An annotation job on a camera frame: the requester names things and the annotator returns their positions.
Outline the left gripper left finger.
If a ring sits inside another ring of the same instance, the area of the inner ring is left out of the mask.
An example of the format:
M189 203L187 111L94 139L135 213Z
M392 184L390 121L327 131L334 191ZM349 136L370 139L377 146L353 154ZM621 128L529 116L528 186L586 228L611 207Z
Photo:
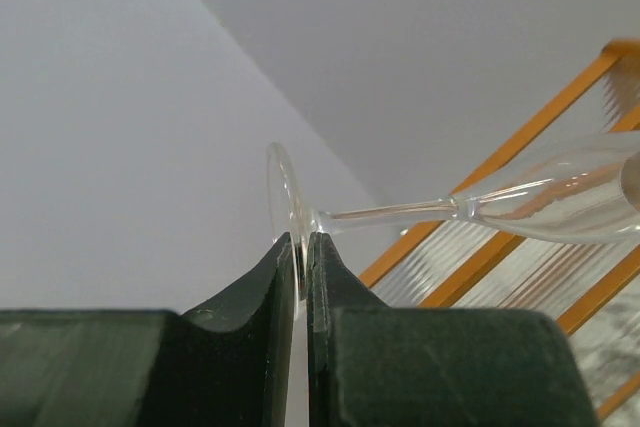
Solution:
M5 310L5 426L280 426L293 323L288 235L188 310Z

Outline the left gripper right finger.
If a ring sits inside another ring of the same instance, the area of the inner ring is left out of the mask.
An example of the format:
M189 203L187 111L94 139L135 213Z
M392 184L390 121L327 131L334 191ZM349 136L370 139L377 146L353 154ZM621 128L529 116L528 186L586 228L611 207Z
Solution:
M307 292L314 426L599 424L566 335L542 313L390 307L318 233Z

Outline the clear wine glass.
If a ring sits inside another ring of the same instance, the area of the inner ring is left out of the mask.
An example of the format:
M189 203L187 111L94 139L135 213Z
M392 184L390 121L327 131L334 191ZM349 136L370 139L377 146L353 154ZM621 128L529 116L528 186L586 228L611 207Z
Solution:
M305 302L314 233L457 221L561 244L638 239L639 133L600 132L556 142L446 197L341 213L305 204L288 153L273 142L267 148L267 188L272 229L291 238L295 294Z

